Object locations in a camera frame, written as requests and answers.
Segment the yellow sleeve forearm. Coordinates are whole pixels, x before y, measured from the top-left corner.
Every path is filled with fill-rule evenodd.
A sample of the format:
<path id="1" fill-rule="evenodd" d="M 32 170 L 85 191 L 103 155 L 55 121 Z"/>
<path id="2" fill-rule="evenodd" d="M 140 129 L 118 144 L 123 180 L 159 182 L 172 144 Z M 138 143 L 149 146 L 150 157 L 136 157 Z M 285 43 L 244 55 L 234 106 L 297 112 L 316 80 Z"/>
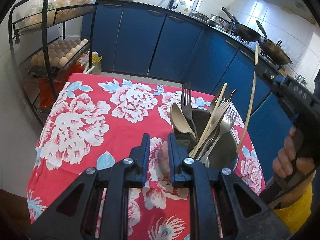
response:
<path id="1" fill-rule="evenodd" d="M 287 226 L 291 234 L 296 233 L 310 216 L 312 197 L 312 185 L 310 184 L 306 192 L 295 203 L 288 207 L 274 209 L 274 213 Z"/>

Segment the right hand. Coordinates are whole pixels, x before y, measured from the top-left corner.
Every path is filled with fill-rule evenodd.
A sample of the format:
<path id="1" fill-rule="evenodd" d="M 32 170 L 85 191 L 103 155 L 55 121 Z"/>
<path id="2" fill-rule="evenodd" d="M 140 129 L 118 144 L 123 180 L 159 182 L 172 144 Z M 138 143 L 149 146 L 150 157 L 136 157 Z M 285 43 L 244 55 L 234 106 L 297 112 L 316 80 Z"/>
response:
<path id="1" fill-rule="evenodd" d="M 279 150 L 278 156 L 272 163 L 274 173 L 280 178 L 286 178 L 293 174 L 293 161 L 296 158 L 293 138 L 296 135 L 296 130 L 295 126 L 289 129 L 289 135 L 284 139 L 284 147 Z M 297 158 L 295 164 L 296 168 L 304 174 L 309 174 L 314 168 L 314 162 L 311 158 Z"/>

